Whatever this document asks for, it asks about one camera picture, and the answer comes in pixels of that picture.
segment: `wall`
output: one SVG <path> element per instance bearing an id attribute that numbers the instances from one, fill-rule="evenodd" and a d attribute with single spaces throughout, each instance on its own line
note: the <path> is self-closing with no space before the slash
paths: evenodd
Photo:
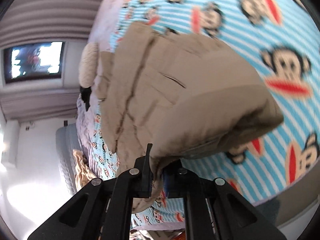
<path id="1" fill-rule="evenodd" d="M 22 123 L 17 168 L 0 172 L 1 215 L 19 240 L 27 239 L 71 197 L 60 177 L 56 151 L 55 132 L 62 126 L 59 118 L 37 121 L 29 131 Z"/>
<path id="2" fill-rule="evenodd" d="M 55 89 L 55 88 L 78 88 L 79 81 L 79 62 L 81 58 L 82 50 L 86 42 L 74 41 L 66 42 L 63 65 L 62 65 L 62 78 L 61 79 L 47 79 L 47 80 L 35 80 L 24 81 L 17 83 L 5 84 L 3 78 L 3 52 L 0 50 L 0 93 L 12 93 L 20 91 L 31 90 L 43 90 L 43 89 Z"/>

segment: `red monkey mouth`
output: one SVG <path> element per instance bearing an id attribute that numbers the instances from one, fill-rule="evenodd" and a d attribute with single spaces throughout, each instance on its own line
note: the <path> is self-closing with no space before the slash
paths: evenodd
<path id="1" fill-rule="evenodd" d="M 159 15 L 156 15 L 156 16 L 152 17 L 152 18 L 147 22 L 147 25 L 153 25 L 153 24 L 155 24 L 156 22 L 158 22 L 159 20 L 160 20 Z"/>
<path id="2" fill-rule="evenodd" d="M 192 8 L 190 25 L 194 33 L 200 33 L 200 8 L 197 6 Z"/>
<path id="3" fill-rule="evenodd" d="M 267 14 L 271 22 L 277 25 L 282 24 L 282 15 L 275 0 L 262 0 L 267 8 Z"/>
<path id="4" fill-rule="evenodd" d="M 305 82 L 296 82 L 280 79 L 277 77 L 266 77 L 266 86 L 273 92 L 293 98 L 308 98 L 312 96 L 312 89 Z"/>

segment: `pillow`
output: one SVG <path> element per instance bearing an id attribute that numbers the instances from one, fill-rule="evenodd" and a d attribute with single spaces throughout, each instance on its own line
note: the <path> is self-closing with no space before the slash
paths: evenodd
<path id="1" fill-rule="evenodd" d="M 99 46 L 97 43 L 88 43 L 81 55 L 79 64 L 79 83 L 83 88 L 91 87 L 97 75 Z"/>

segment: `beige jacket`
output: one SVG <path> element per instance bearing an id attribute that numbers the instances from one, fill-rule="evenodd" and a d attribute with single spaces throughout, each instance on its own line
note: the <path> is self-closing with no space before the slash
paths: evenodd
<path id="1" fill-rule="evenodd" d="M 151 199 L 135 200 L 133 212 L 152 205 L 161 169 L 201 158 L 269 132 L 283 115 L 256 70 L 224 42 L 199 34 L 161 36 L 132 23 L 114 54 L 102 52 L 101 133 L 120 168 L 130 169 L 153 143 Z"/>

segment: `mattress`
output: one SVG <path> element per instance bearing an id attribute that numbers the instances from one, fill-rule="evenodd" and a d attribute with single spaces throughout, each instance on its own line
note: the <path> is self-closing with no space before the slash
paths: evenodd
<path id="1" fill-rule="evenodd" d="M 76 124 L 61 127 L 56 131 L 56 148 L 59 156 L 59 171 L 61 178 L 65 181 L 71 195 L 76 190 L 76 164 L 73 158 L 73 150 L 81 150 Z"/>
<path id="2" fill-rule="evenodd" d="M 235 165 L 221 153 L 182 160 L 186 168 L 206 179 L 225 178 L 277 225 L 316 199 L 320 185 L 303 180 L 315 182 L 320 173 L 320 33 L 300 0 L 103 0 L 89 41 L 98 42 L 100 50 L 114 51 L 132 21 L 143 21 L 160 33 L 172 29 L 221 39 L 256 68 L 284 113 L 283 125 L 248 144 L 243 163 Z M 286 64 L 289 75 L 298 65 L 300 70 L 287 77 Z M 118 164 L 99 135 L 100 119 L 97 108 L 93 155 L 100 177 L 110 179 Z M 153 210 L 164 219 L 157 221 Z M 152 210 L 133 219 L 147 230 L 179 227 L 182 200 L 160 196 Z"/>

